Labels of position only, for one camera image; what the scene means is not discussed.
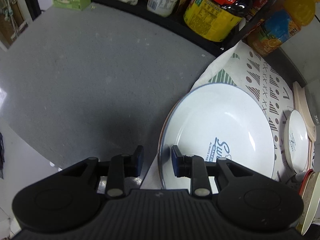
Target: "metal screw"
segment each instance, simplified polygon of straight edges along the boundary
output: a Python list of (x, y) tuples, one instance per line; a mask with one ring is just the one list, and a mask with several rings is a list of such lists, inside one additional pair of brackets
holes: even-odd
[(197, 188), (194, 192), (199, 197), (205, 197), (210, 194), (210, 190), (208, 190), (207, 188), (202, 188), (202, 187)]
[(119, 188), (112, 188), (107, 191), (107, 194), (110, 197), (119, 197), (123, 194), (123, 191)]

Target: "gray countertop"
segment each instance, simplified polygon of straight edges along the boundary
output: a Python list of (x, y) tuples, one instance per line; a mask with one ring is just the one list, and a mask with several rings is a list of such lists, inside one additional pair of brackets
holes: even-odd
[(168, 112), (215, 58), (158, 25), (95, 6), (49, 8), (14, 42), (0, 61), (0, 114), (62, 168), (141, 144), (144, 175)]

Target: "white plate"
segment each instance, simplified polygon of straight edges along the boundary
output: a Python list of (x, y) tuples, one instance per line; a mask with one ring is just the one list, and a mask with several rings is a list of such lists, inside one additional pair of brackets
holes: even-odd
[[(187, 188), (189, 178), (177, 178), (171, 162), (171, 147), (183, 155), (199, 155), (215, 162), (227, 157), (272, 177), (274, 143), (266, 116), (255, 100), (238, 87), (207, 84), (188, 93), (175, 107), (160, 145), (160, 176), (164, 188)], [(217, 193), (214, 178), (212, 191)]]
[(284, 153), (288, 165), (296, 172), (303, 172), (308, 160), (308, 134), (301, 114), (293, 110), (284, 127)]

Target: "orange juice bottle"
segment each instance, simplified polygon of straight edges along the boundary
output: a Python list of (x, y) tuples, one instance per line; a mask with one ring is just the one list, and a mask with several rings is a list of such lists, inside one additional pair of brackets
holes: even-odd
[(320, 0), (285, 0), (283, 8), (247, 37), (248, 45), (266, 56), (308, 25), (315, 16)]

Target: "small white bowl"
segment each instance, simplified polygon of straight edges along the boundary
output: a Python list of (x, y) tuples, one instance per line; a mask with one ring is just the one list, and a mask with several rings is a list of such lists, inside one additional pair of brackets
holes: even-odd
[(308, 134), (301, 114), (293, 110), (284, 127), (284, 153), (296, 173), (303, 172), (308, 160)]

